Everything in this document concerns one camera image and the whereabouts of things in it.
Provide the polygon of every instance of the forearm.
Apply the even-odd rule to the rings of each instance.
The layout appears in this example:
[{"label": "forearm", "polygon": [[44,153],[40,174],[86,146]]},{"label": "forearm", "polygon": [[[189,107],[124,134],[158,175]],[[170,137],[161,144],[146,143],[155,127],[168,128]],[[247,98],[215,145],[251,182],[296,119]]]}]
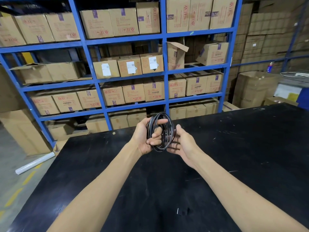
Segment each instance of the forearm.
[{"label": "forearm", "polygon": [[140,158],[130,141],[108,167],[56,218],[48,232],[100,231],[131,169]]},{"label": "forearm", "polygon": [[308,231],[228,173],[207,154],[197,151],[191,161],[242,231]]}]

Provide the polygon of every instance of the white tube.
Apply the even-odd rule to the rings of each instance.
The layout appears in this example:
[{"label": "white tube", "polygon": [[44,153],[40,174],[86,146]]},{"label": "white tube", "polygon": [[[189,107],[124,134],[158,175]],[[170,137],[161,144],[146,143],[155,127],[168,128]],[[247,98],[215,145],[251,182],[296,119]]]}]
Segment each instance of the white tube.
[{"label": "white tube", "polygon": [[16,169],[15,172],[16,172],[16,174],[19,175],[19,174],[21,174],[21,173],[23,173],[23,172],[25,172],[25,171],[27,171],[27,170],[37,166],[37,165],[39,165],[40,163],[43,163],[44,161],[49,160],[50,158],[52,158],[54,156],[55,156],[55,153],[54,152],[50,152],[49,154],[44,155],[43,157],[41,157],[41,158],[39,158],[39,159],[37,159],[35,161],[32,161],[31,163],[26,164],[25,166],[22,166],[19,169]]}]

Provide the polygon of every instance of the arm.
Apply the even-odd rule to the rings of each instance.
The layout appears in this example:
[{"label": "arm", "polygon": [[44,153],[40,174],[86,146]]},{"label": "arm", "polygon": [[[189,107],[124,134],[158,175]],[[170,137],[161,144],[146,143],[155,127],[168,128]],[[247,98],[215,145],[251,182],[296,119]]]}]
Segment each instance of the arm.
[{"label": "arm", "polygon": [[264,199],[205,154],[193,137],[177,125],[169,152],[180,155],[213,190],[234,222],[243,231],[308,231],[284,211]]},{"label": "arm", "polygon": [[52,223],[48,232],[100,231],[131,169],[141,157],[161,143],[161,128],[146,140],[150,118],[138,123],[132,139],[125,144],[107,168],[86,186]]}]

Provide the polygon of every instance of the hand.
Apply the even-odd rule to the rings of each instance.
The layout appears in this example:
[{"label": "hand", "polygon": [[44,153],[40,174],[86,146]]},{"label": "hand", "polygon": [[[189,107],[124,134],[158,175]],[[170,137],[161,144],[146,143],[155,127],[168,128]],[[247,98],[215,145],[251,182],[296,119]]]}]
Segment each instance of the hand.
[{"label": "hand", "polygon": [[190,157],[198,150],[200,150],[200,148],[195,143],[194,138],[178,124],[176,126],[176,136],[173,142],[167,148],[167,151],[180,155],[188,166],[194,168]]},{"label": "hand", "polygon": [[[150,118],[145,118],[139,122],[136,126],[134,134],[131,138],[132,141],[138,144],[139,151],[142,155],[149,153],[152,150],[151,146],[160,145],[162,128],[156,128],[155,132],[152,134],[151,138],[147,140],[147,124],[150,121]],[[165,124],[168,122],[168,119],[160,119],[157,121],[157,125]]]}]

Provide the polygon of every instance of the right hand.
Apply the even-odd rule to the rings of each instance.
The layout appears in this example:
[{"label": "right hand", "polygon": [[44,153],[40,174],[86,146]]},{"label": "right hand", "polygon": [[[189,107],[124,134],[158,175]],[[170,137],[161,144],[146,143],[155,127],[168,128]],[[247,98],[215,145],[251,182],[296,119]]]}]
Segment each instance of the right hand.
[{"label": "right hand", "polygon": [[181,126],[178,124],[176,126],[176,136],[173,142],[167,148],[167,151],[173,154],[180,155],[183,161],[194,168],[192,161],[190,160],[192,155],[196,153],[200,148],[195,143],[194,138],[187,133]]}]

